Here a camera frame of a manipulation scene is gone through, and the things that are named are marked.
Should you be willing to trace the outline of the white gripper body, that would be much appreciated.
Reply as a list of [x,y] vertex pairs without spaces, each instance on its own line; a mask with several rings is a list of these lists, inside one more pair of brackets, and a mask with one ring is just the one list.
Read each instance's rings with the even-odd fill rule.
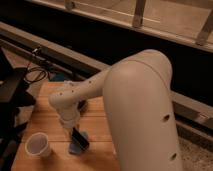
[[61,125],[69,131],[79,123],[80,112],[76,108],[59,110],[58,113]]

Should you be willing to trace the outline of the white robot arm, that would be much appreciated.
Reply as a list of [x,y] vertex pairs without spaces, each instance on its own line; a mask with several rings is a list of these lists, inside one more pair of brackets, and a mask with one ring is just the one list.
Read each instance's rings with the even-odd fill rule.
[[78,103],[101,96],[121,171],[183,171],[171,78],[166,55],[143,50],[83,82],[65,82],[49,103],[72,129]]

